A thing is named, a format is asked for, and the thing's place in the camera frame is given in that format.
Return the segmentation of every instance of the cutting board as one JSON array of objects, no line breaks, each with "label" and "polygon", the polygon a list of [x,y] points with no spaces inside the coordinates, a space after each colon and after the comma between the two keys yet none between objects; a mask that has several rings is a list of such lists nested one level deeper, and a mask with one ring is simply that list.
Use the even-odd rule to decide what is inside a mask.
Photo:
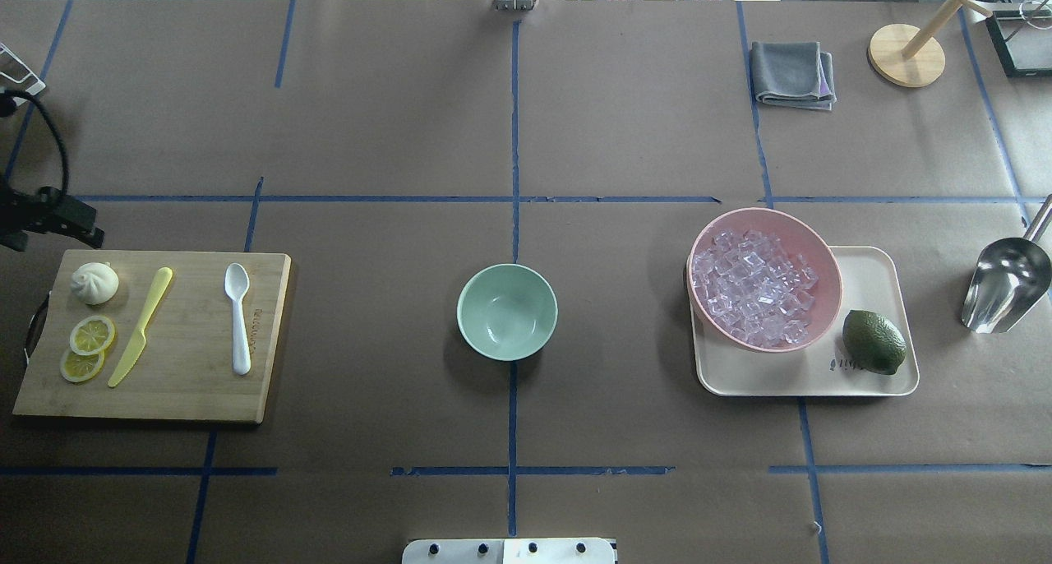
[{"label": "cutting board", "polygon": [[[69,289],[73,273],[89,261],[108,263],[120,278],[117,295],[84,305]],[[223,291],[230,263],[244,265],[244,299],[251,368],[231,366],[231,304]],[[146,328],[146,348],[117,387],[106,381],[139,320],[146,291],[162,265],[174,276]],[[47,322],[22,380],[16,415],[116,419],[263,422],[291,260],[285,254],[68,250],[62,257]],[[102,314],[117,325],[102,371],[83,383],[63,379],[59,362],[69,333]]]}]

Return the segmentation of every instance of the green lime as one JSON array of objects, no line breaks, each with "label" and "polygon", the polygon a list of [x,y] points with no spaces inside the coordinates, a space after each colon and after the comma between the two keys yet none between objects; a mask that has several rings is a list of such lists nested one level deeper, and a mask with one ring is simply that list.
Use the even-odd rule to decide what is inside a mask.
[{"label": "green lime", "polygon": [[855,364],[881,375],[894,375],[906,361],[906,340],[890,320],[852,309],[844,320],[844,346]]}]

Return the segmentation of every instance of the mint green bowl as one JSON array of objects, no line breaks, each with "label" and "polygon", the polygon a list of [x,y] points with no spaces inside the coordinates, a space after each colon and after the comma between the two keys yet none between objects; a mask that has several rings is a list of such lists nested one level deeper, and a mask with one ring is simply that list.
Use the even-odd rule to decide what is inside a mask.
[{"label": "mint green bowl", "polygon": [[457,301],[464,340],[498,361],[518,361],[540,350],[558,318],[548,280],[522,264],[490,265],[471,277]]}]

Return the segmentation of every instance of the knife blade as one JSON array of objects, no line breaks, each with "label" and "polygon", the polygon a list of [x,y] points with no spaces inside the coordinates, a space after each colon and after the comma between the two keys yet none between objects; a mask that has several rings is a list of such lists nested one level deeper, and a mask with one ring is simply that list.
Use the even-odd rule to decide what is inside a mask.
[{"label": "knife blade", "polygon": [[149,324],[149,318],[154,317],[154,311],[157,309],[158,304],[161,303],[161,298],[164,297],[165,290],[168,290],[168,283],[171,282],[171,268],[167,265],[162,268],[158,268],[156,275],[154,275],[154,282],[149,285],[149,291],[146,291],[146,303],[143,304],[142,313],[139,314],[139,322],[135,325],[135,331],[128,339],[128,345],[124,347],[124,354],[121,355],[121,359],[117,362],[117,369],[112,376],[109,376],[109,382],[107,383],[109,387],[117,387],[121,381],[124,381],[124,377],[127,377],[128,372],[132,372],[132,366],[135,366],[136,362],[139,360],[139,355],[146,348],[146,325]]}]

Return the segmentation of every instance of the gray cloth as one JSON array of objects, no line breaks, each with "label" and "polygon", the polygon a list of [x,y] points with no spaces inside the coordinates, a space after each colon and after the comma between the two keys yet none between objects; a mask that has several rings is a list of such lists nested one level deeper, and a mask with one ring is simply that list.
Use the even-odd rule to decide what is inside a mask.
[{"label": "gray cloth", "polygon": [[749,66],[757,102],[808,110],[833,109],[833,58],[820,51],[818,43],[754,42]]}]

